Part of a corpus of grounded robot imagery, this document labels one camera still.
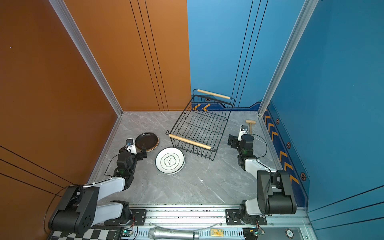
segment dish rack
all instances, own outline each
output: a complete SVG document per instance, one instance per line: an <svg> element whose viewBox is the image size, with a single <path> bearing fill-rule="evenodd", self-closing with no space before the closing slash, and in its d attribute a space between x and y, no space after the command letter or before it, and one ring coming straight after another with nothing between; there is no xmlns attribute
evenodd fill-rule
<svg viewBox="0 0 384 240"><path fill-rule="evenodd" d="M229 102L212 96L227 99ZM172 145L213 161L234 101L233 98L221 94L200 89L193 90L192 99L173 128L166 132Z"/></svg>

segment robotic arm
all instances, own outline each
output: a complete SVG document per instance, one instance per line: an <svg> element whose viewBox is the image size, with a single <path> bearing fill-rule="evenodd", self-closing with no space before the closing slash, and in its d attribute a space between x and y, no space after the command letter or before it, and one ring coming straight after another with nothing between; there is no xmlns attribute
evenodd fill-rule
<svg viewBox="0 0 384 240"><path fill-rule="evenodd" d="M257 179L257 198L242 201L240 219L250 224L261 214L295 214L296 201L289 174L260 162L253 154L254 137L247 132L248 126L243 125L238 137L230 134L228 138L228 145L239 153L239 166Z"/></svg>
<svg viewBox="0 0 384 240"><path fill-rule="evenodd" d="M119 150L114 176L110 179L71 186L65 191L49 220L48 227L54 231L85 233L91 226L114 219L114 223L126 225L131 221L129 203L112 201L97 206L99 200L130 187L137 161L147 157L146 150L136 152L133 139L126 140L126 146Z"/></svg>

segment checkerboard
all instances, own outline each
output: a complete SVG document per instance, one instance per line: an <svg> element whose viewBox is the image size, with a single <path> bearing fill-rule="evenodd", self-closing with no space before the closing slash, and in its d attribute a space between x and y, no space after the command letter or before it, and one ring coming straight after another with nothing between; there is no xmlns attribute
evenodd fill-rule
<svg viewBox="0 0 384 240"><path fill-rule="evenodd" d="M118 232L116 230L105 229L88 229L84 234L75 234L68 232L54 231L52 237L48 240L118 240Z"/></svg>

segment microphone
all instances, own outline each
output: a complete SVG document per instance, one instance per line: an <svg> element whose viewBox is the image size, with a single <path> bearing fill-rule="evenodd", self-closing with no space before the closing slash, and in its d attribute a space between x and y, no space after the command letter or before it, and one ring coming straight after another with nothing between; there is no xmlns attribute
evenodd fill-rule
<svg viewBox="0 0 384 240"><path fill-rule="evenodd" d="M194 231L181 231L153 227L149 230L148 237L153 240L161 238L195 240L199 239L199 233Z"/></svg>

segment wooden mallet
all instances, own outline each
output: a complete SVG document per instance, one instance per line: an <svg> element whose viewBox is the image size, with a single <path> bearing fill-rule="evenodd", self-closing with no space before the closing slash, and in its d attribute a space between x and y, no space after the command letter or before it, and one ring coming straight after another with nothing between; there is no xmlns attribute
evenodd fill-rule
<svg viewBox="0 0 384 240"><path fill-rule="evenodd" d="M252 134L252 124L256 124L255 120L245 120L246 123L249 123L249 134Z"/></svg>

